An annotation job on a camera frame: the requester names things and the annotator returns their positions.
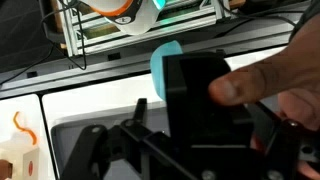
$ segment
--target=fingernail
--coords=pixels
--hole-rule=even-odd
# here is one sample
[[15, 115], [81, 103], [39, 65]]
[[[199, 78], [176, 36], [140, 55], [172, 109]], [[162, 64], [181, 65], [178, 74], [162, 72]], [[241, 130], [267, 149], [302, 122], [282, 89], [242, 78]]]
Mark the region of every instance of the fingernail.
[[218, 79], [213, 82], [216, 98], [223, 104], [233, 104], [237, 96], [237, 92], [233, 84], [226, 79]]
[[223, 81], [221, 84], [221, 89], [224, 92], [224, 96], [228, 101], [232, 101], [236, 98], [236, 89], [230, 81]]

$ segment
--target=wire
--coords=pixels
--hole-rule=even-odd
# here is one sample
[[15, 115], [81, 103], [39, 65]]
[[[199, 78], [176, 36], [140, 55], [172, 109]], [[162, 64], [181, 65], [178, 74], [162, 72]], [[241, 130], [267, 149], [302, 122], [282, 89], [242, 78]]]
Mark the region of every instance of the wire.
[[45, 60], [47, 60], [47, 59], [51, 56], [52, 52], [53, 52], [53, 46], [51, 47], [51, 49], [50, 49], [50, 51], [49, 51], [48, 55], [47, 55], [45, 58], [40, 59], [39, 61], [37, 61], [37, 62], [35, 62], [35, 63], [31, 64], [30, 66], [28, 66], [27, 68], [25, 68], [24, 70], [22, 70], [21, 72], [19, 72], [18, 74], [16, 74], [16, 75], [14, 75], [14, 76], [12, 76], [12, 77], [10, 77], [10, 78], [8, 78], [8, 79], [6, 79], [6, 80], [2, 81], [2, 82], [0, 83], [0, 85], [3, 85], [4, 83], [9, 82], [9, 81], [11, 81], [12, 79], [14, 79], [14, 78], [16, 78], [16, 77], [20, 76], [21, 74], [23, 74], [24, 72], [26, 72], [26, 71], [28, 71], [30, 68], [32, 68], [33, 66], [36, 66], [36, 65], [38, 65], [38, 64], [40, 64], [40, 63], [42, 63], [42, 62], [44, 62]]
[[66, 11], [66, 10], [69, 10], [70, 8], [76, 7], [76, 8], [77, 8], [77, 16], [78, 16], [80, 31], [81, 31], [81, 42], [82, 42], [82, 47], [83, 47], [83, 48], [82, 48], [82, 53], [83, 53], [84, 67], [81, 67], [81, 66], [80, 66], [78, 63], [76, 63], [74, 60], [72, 60], [71, 58], [69, 58], [68, 56], [66, 56], [66, 55], [60, 50], [60, 48], [58, 48], [58, 47], [55, 45], [54, 42], [52, 42], [50, 39], [48, 39], [48, 40], [50, 41], [50, 43], [52, 44], [52, 47], [51, 47], [48, 55], [47, 55], [45, 58], [40, 59], [39, 61], [31, 64], [30, 66], [28, 66], [27, 68], [23, 69], [21, 72], [17, 73], [16, 75], [14, 75], [14, 76], [12, 76], [12, 77], [10, 77], [10, 78], [2, 81], [2, 82], [0, 83], [0, 86], [3, 85], [4, 83], [7, 83], [7, 82], [15, 79], [16, 77], [20, 76], [20, 75], [23, 74], [24, 72], [28, 71], [30, 68], [32, 68], [32, 67], [34, 67], [34, 66], [36, 66], [36, 65], [44, 62], [45, 60], [47, 60], [47, 59], [52, 55], [52, 52], [53, 52], [53, 49], [54, 49], [54, 48], [57, 49], [60, 53], [62, 53], [62, 55], [63, 55], [64, 57], [66, 57], [69, 61], [71, 61], [73, 64], [75, 64], [75, 65], [76, 65], [77, 67], [79, 67], [81, 70], [86, 70], [86, 69], [87, 69], [87, 58], [86, 58], [86, 53], [85, 53], [85, 50], [84, 50], [84, 36], [83, 36], [83, 32], [82, 32], [82, 31], [83, 31], [83, 29], [82, 29], [82, 22], [81, 22], [81, 18], [80, 18], [80, 14], [79, 14], [79, 8], [78, 8], [78, 5], [80, 4], [80, 1], [78, 1], [78, 0], [73, 0], [73, 1], [71, 1], [71, 3], [69, 3], [68, 5], [64, 4], [64, 3], [62, 2], [62, 0], [59, 0], [59, 2], [62, 4], [62, 6], [64, 6], [64, 8], [59, 9], [59, 10], [56, 10], [56, 11], [53, 11], [53, 12], [45, 15], [45, 16], [41, 19], [41, 22], [40, 22], [40, 23], [41, 23], [41, 24], [40, 24], [41, 29], [42, 29], [42, 31], [45, 33], [44, 28], [43, 28], [43, 24], [45, 23], [45, 21], [46, 21], [50, 16], [52, 16], [52, 15], [54, 15], [54, 14], [56, 14], [56, 13], [64, 12], [64, 11]]
[[282, 20], [282, 21], [285, 21], [289, 24], [291, 24], [293, 27], [296, 26], [296, 24], [287, 19], [287, 18], [284, 18], [284, 17], [280, 17], [280, 16], [264, 16], [264, 17], [261, 17], [261, 16], [249, 16], [249, 15], [243, 15], [243, 14], [239, 14], [239, 13], [234, 13], [232, 12], [230, 9], [226, 8], [222, 2], [222, 0], [218, 0], [220, 6], [222, 7], [222, 9], [226, 12], [228, 12], [229, 14], [232, 14], [238, 18], [243, 18], [243, 19], [253, 19], [253, 20], [257, 20], [257, 19], [276, 19], [276, 20]]
[[73, 59], [71, 59], [70, 57], [66, 56], [55, 44], [54, 42], [50, 41], [53, 46], [65, 57], [67, 58], [69, 61], [71, 61], [74, 65], [76, 65], [79, 69], [81, 70], [86, 70], [87, 69], [87, 56], [86, 56], [86, 52], [85, 52], [85, 48], [84, 48], [84, 35], [83, 35], [83, 28], [82, 28], [82, 21], [80, 18], [80, 13], [79, 13], [79, 7], [77, 6], [77, 17], [78, 17], [78, 22], [79, 22], [79, 28], [80, 28], [80, 33], [81, 33], [81, 46], [82, 46], [82, 55], [83, 55], [83, 63], [84, 66], [81, 67], [78, 63], [76, 63]]
[[[300, 14], [300, 13], [304, 13], [304, 11], [275, 11], [275, 12], [266, 13], [265, 15], [270, 15], [270, 14]], [[216, 36], [214, 36], [214, 38], [223, 37], [223, 36], [227, 35], [228, 33], [230, 33], [231, 31], [235, 30], [236, 28], [238, 28], [238, 27], [240, 27], [240, 26], [242, 26], [244, 24], [247, 24], [247, 23], [249, 23], [251, 21], [254, 21], [254, 20], [255, 19], [245, 20], [245, 21], [235, 25], [234, 27], [230, 28], [229, 30], [217, 34]]]

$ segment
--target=white surface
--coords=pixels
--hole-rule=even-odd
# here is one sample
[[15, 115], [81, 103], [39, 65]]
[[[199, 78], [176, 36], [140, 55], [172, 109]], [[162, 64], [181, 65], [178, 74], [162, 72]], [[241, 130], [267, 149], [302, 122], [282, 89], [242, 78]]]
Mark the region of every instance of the white surface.
[[[251, 53], [226, 59], [232, 70], [257, 62], [279, 52], [282, 48]], [[49, 131], [66, 120], [65, 117], [109, 109], [133, 106], [139, 98], [161, 102], [150, 74], [53, 93], [43, 97]]]
[[142, 35], [152, 28], [157, 21], [159, 13], [160, 10], [154, 4], [154, 1], [142, 1], [141, 7], [136, 14], [136, 19], [133, 22], [125, 25], [115, 25], [122, 32], [129, 35]]
[[32, 144], [29, 135], [21, 133], [13, 124], [16, 111], [20, 111], [26, 117], [26, 121], [19, 121], [20, 125], [32, 129], [38, 138], [39, 180], [55, 179], [38, 96], [28, 95], [0, 101], [0, 142], [10, 140], [14, 136], [26, 139]]

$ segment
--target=wooden block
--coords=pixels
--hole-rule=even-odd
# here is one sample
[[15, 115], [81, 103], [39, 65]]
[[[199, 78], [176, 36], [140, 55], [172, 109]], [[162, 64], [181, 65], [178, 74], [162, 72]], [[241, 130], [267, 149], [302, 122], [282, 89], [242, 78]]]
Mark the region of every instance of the wooden block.
[[66, 44], [60, 44], [60, 48], [61, 49], [67, 49], [67, 45]]
[[246, 0], [231, 0], [229, 1], [229, 5], [231, 9], [236, 9], [244, 5]]
[[[58, 10], [58, 2], [57, 2], [57, 0], [50, 0], [50, 1], [51, 1], [52, 9], [54, 11]], [[63, 32], [60, 13], [56, 13], [54, 15], [54, 17], [55, 17], [55, 21], [56, 21], [56, 25], [57, 25], [57, 32]]]

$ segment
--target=hand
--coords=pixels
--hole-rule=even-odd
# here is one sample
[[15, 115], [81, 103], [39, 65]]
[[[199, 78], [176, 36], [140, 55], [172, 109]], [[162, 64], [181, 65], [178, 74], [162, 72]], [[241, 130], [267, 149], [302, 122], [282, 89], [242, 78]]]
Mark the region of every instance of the hand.
[[[319, 130], [320, 15], [309, 20], [283, 51], [216, 79], [209, 93], [226, 106], [252, 103], [278, 93], [279, 115]], [[304, 162], [299, 170], [320, 179]]]

